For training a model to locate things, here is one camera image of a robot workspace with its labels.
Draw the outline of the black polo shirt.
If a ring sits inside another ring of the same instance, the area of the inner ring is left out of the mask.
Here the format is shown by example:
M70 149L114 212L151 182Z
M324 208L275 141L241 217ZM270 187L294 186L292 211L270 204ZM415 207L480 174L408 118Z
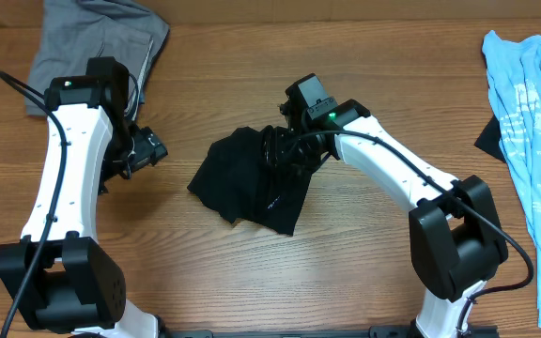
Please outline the black polo shirt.
M229 223L248 220L292 236L312 173L272 171L262 145L263 132L250 127L214 142L188 190Z

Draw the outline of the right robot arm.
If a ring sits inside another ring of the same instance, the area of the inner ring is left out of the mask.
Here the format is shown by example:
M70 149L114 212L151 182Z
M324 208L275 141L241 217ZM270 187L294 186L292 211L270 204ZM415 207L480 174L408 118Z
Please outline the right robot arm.
M469 324L471 296L486 288L508 257L487 184L460 180L396 141L356 100L329 96L311 73L286 89L286 127L262 131L262 161L270 175L263 207L278 206L297 179L325 155L349 164L407 213L410 255L425 286L420 313L408 325L374 326L370 337L496 337L494 326Z

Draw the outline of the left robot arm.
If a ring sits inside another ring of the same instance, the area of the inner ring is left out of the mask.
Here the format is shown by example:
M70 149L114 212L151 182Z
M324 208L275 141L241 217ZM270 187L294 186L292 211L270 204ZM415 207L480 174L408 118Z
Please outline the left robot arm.
M85 74L56 77L44 92L6 82L48 122L48 146L35 205L17 242L0 245L0 279L10 315L32 330L72 337L161 338L157 316L127 296L124 274L99 245L98 197L112 177L130 179L167 150L135 122L138 87L113 57L94 57Z

